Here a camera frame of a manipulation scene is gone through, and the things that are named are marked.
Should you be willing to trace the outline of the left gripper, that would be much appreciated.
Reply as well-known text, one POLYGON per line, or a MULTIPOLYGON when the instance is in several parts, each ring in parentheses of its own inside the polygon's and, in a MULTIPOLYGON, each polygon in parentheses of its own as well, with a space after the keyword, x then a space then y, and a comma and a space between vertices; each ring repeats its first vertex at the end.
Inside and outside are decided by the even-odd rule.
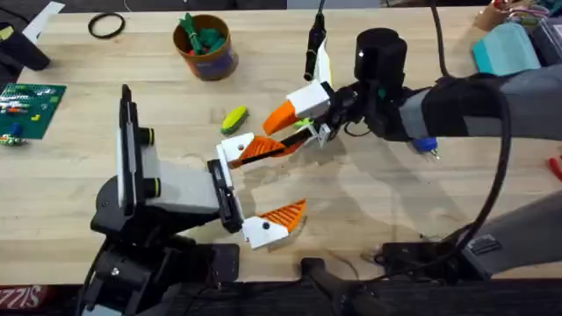
POLYGON ((227 184, 221 163, 239 159, 254 138, 244 133, 222 140, 219 159, 208 161, 206 170, 162 161, 153 147, 134 156, 121 150, 115 176, 97 194, 90 228, 114 240, 164 240, 218 220, 229 233, 242 230, 252 249, 288 238, 304 217, 305 199, 242 221, 227 184))

